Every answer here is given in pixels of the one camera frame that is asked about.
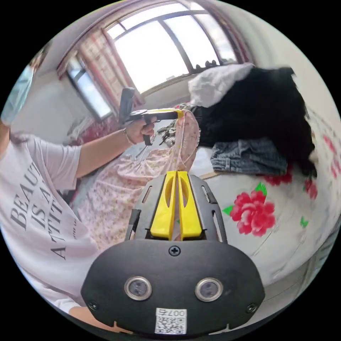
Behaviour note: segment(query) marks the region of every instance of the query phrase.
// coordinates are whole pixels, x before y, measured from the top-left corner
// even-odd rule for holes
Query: curtain
[[[84,62],[89,76],[118,113],[122,89],[136,87],[105,30],[98,29],[82,40],[77,54]],[[136,90],[134,106],[143,103],[143,98]]]

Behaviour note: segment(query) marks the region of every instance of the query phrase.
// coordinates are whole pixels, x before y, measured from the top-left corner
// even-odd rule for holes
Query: woman
[[[89,231],[58,194],[152,135],[134,121],[83,146],[65,147],[35,136],[11,139],[10,126],[27,97],[34,69],[16,82],[0,116],[0,225],[13,258],[31,285],[71,316],[111,331],[92,316],[80,289],[99,251]]]

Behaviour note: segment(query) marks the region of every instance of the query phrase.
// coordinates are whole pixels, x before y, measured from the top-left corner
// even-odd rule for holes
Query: screw
[[[223,293],[223,284],[215,278],[205,278],[195,287],[195,295],[202,302],[213,302]]]
[[[218,286],[213,282],[207,282],[201,287],[200,292],[203,297],[209,299],[218,293]]]
[[[152,294],[150,282],[140,276],[129,278],[124,285],[125,293],[135,301],[144,301]]]
[[[168,252],[171,256],[175,257],[175,256],[178,256],[180,254],[181,250],[178,246],[172,246]]]
[[[142,297],[147,293],[148,288],[144,282],[140,280],[134,280],[130,283],[128,290],[134,296]]]
[[[255,303],[251,303],[251,304],[247,307],[246,312],[247,312],[248,314],[251,314],[251,313],[255,312],[256,309],[257,309],[257,305],[256,305]]]
[[[89,308],[92,310],[97,310],[98,309],[98,304],[95,301],[91,301],[89,303]]]

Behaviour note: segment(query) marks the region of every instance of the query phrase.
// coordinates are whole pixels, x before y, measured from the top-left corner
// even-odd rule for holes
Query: white t-shirt
[[[0,158],[0,226],[31,285],[65,312],[84,306],[80,290],[99,251],[57,193],[74,189],[80,147],[34,136],[10,143]]]

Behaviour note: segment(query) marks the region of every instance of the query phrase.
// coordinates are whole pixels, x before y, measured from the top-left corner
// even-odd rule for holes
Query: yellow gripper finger
[[[150,233],[155,238],[172,240],[177,172],[167,172]]]
[[[181,240],[199,238],[202,228],[187,172],[178,172],[178,183]]]

